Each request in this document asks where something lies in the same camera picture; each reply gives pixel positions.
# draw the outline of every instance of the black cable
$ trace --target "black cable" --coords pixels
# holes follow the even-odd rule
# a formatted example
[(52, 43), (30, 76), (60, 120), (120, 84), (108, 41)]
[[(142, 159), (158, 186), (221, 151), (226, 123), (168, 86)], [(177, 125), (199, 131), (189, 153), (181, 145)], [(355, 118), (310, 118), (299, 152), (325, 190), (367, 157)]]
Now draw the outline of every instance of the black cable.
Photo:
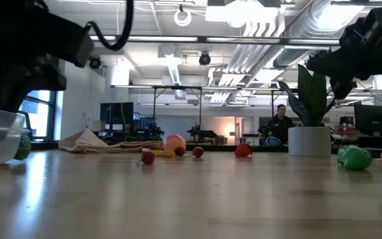
[(94, 28), (94, 31), (101, 42), (101, 44), (112, 51), (118, 51), (122, 49), (127, 39), (129, 38), (129, 35), (131, 34), (132, 30), (132, 22), (133, 22), (133, 0), (126, 0), (126, 18), (125, 18), (125, 26), (123, 27), (122, 35), (119, 40), (114, 45), (111, 45), (107, 42), (107, 40), (104, 38), (103, 33), (99, 29), (98, 25), (94, 21), (89, 21), (86, 23), (85, 28), (90, 29), (90, 27)]

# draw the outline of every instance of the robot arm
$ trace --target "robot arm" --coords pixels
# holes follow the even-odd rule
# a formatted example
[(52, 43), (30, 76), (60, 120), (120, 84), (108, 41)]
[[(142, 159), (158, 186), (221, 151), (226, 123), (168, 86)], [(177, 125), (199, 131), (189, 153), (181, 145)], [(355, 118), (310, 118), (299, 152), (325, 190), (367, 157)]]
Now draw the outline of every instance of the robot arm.
[(340, 49), (311, 57), (307, 68), (327, 75), (337, 99), (344, 99), (356, 77), (367, 80), (382, 74), (382, 8), (373, 9), (365, 18), (346, 27)]
[(94, 49), (91, 27), (103, 46), (116, 51), (129, 37), (132, 18), (133, 0), (127, 0), (122, 36), (110, 45), (94, 22), (81, 27), (53, 15), (43, 0), (0, 1), (0, 110), (17, 112), (32, 90), (65, 90), (66, 78), (48, 56), (84, 67)]

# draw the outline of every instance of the person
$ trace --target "person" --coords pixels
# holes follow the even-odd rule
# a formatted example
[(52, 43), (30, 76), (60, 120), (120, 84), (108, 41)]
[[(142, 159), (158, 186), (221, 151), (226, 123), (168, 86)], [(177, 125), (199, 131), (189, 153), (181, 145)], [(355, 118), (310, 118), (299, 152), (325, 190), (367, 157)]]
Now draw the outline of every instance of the person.
[(267, 135), (276, 137), (282, 143), (288, 142), (288, 129), (294, 127), (292, 120), (285, 115), (286, 112), (285, 105), (277, 106), (277, 114), (266, 126)]

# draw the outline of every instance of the security camera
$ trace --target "security camera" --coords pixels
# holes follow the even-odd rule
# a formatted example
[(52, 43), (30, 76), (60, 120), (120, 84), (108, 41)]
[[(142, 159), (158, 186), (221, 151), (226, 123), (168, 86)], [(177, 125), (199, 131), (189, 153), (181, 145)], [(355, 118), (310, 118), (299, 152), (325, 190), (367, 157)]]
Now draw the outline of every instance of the security camera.
[(100, 69), (103, 66), (100, 57), (101, 56), (90, 56), (90, 68)]
[(198, 61), (200, 65), (207, 66), (210, 64), (210, 56), (208, 52), (203, 52), (200, 56), (200, 60)]

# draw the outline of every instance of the yellow object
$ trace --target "yellow object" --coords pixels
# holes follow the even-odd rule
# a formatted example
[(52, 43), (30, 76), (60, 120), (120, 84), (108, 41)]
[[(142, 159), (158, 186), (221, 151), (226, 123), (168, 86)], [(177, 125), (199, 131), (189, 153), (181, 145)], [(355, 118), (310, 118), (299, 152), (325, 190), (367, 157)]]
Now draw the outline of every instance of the yellow object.
[(156, 157), (175, 157), (175, 153), (171, 151), (154, 150), (153, 153)]

